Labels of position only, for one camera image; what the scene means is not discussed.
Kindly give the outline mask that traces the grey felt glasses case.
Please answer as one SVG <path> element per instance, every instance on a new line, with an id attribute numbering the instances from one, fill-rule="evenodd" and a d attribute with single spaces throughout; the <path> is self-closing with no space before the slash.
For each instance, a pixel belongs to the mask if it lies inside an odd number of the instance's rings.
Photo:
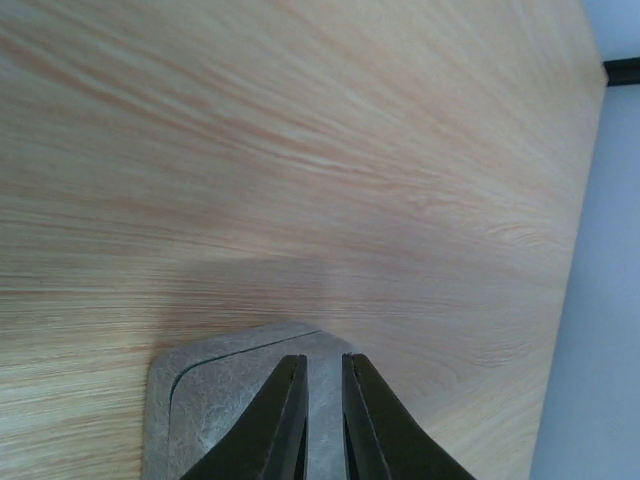
<path id="1" fill-rule="evenodd" d="M 285 355 L 307 358 L 307 476 L 345 478 L 341 369 L 353 350 L 319 328 L 285 322 L 158 355 L 147 378 L 142 478 L 180 478 L 228 433 Z"/>

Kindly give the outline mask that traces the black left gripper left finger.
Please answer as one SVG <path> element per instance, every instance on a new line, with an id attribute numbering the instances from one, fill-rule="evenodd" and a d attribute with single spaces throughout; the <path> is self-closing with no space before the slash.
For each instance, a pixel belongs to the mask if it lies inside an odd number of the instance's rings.
<path id="1" fill-rule="evenodd" d="M 229 432 L 182 479 L 305 479 L 307 466 L 307 357 L 286 355 Z"/>

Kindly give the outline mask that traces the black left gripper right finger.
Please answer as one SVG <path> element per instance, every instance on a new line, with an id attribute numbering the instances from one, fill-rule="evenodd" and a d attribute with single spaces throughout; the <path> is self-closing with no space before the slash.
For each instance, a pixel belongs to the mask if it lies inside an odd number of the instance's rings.
<path id="1" fill-rule="evenodd" d="M 471 479 L 413 419 L 361 353 L 342 356 L 343 437 L 348 479 Z"/>

